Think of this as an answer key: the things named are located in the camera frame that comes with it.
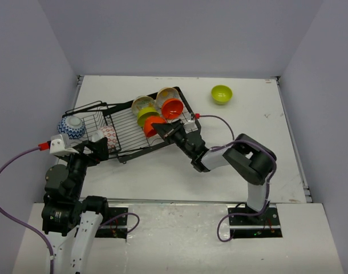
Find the leaf pattern ceramic bowl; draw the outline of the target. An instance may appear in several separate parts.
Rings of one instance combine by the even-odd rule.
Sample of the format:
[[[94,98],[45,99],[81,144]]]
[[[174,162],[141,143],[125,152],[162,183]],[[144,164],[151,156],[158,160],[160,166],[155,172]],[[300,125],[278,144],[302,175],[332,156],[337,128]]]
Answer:
[[[155,100],[150,96],[139,96],[133,100],[131,110],[134,115],[138,115],[139,111],[146,107],[154,107]]]

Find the yellow blue pattern ceramic bowl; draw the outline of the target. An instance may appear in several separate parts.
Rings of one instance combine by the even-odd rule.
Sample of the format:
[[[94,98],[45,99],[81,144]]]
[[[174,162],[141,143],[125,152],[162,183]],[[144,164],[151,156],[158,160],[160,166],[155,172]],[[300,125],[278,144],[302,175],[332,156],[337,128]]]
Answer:
[[[173,88],[173,87],[165,87],[165,88],[162,88],[158,93],[157,93],[157,96],[156,96],[156,105],[158,107],[161,107],[164,102],[168,99],[179,99],[179,93],[178,91]]]

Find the orange bowl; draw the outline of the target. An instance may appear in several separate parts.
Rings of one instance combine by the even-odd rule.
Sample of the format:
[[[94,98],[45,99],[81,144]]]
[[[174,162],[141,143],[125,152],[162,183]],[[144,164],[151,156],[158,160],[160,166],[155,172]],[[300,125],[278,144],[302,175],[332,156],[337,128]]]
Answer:
[[[154,123],[165,124],[166,122],[167,121],[160,116],[150,116],[147,118],[143,127],[145,137],[150,138],[157,134],[157,131],[153,127]]]
[[[182,113],[183,108],[184,105],[179,99],[167,99],[161,107],[161,114],[166,119],[176,119]]]

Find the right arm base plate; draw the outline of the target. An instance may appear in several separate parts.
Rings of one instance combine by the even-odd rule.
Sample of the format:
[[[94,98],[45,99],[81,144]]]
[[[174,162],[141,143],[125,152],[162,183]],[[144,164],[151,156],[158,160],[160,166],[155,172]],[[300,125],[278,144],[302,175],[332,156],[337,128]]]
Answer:
[[[282,238],[280,219],[275,205],[259,216],[231,216],[228,218],[233,239]]]

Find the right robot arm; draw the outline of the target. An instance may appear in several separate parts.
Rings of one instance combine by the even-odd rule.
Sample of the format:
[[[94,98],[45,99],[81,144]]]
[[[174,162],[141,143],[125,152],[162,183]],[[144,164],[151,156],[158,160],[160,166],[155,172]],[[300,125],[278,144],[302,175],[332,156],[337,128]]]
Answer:
[[[182,121],[154,123],[152,127],[168,144],[175,144],[198,172],[209,172],[222,166],[231,166],[248,183],[246,216],[252,224],[266,218],[269,204],[270,180],[277,169],[277,157],[273,151],[246,134],[240,134],[230,143],[207,148],[200,130],[186,132]]]

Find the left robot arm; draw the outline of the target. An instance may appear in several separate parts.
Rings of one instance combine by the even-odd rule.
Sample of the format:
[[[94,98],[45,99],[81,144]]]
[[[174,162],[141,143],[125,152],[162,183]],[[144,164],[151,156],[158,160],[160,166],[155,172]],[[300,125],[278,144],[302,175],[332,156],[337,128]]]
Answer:
[[[41,150],[64,160],[45,174],[42,230],[49,243],[50,273],[83,273],[100,224],[109,220],[107,199],[80,200],[88,167],[108,159],[107,138],[70,144],[66,134],[55,135]]]

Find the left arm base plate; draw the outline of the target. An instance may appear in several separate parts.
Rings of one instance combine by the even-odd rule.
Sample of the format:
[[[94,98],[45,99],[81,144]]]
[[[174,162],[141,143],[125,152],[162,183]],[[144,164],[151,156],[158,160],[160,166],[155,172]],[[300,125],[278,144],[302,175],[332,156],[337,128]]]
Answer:
[[[109,207],[95,237],[100,239],[127,239],[129,233],[140,223],[137,214],[129,212],[128,207]]]

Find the green bowl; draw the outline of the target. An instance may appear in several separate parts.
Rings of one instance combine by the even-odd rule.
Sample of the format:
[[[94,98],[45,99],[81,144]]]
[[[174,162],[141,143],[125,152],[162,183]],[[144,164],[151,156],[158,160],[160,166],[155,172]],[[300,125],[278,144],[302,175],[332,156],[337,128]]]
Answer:
[[[211,97],[213,101],[218,105],[227,104],[233,96],[232,89],[228,86],[217,85],[211,90]]]
[[[140,127],[144,126],[144,123],[147,118],[150,116],[160,116],[157,110],[154,107],[145,107],[142,108],[137,114],[137,124]]]

